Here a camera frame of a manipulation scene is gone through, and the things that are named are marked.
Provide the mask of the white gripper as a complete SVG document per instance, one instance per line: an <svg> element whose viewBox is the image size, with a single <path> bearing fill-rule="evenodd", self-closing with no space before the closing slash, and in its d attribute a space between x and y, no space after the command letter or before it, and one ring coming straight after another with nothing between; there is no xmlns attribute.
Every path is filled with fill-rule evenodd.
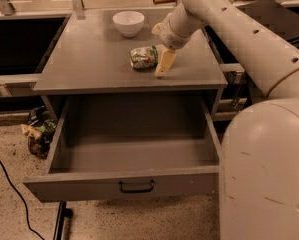
<svg viewBox="0 0 299 240"><path fill-rule="evenodd" d="M151 33L158 35L161 43L166 47L158 54L158 64L155 70L155 75L162 77L168 72L175 61L175 50L184 47L190 38L181 37L172 29L171 14L168 14L161 23L157 23L152 28Z"/></svg>

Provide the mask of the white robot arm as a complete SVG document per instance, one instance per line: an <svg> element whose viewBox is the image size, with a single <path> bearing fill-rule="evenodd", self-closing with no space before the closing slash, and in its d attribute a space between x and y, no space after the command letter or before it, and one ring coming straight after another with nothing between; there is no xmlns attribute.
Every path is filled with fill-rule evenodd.
<svg viewBox="0 0 299 240"><path fill-rule="evenodd" d="M210 26L265 99L234 117L219 158L221 240L299 240L299 49L229 0L180 0L157 24L172 66L202 25Z"/></svg>

